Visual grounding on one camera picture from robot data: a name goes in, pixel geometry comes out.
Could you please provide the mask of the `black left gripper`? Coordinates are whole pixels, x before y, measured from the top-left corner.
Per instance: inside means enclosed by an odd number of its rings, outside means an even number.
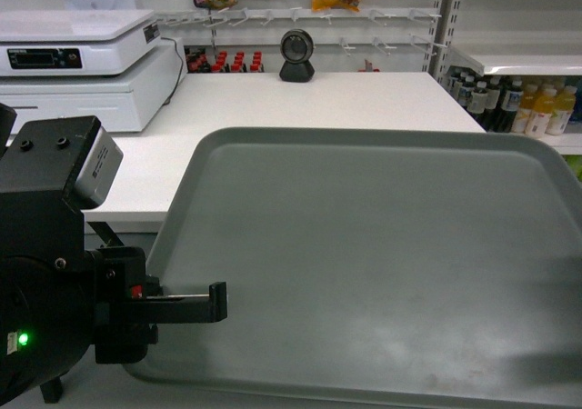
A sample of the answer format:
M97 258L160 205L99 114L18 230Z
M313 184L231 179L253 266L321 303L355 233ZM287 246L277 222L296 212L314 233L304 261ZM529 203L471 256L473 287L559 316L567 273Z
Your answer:
M146 273L139 247L113 246L90 252L94 276L92 345L98 364L135 364L158 342L156 324L211 324L226 319L226 282L206 294L156 296L159 279Z

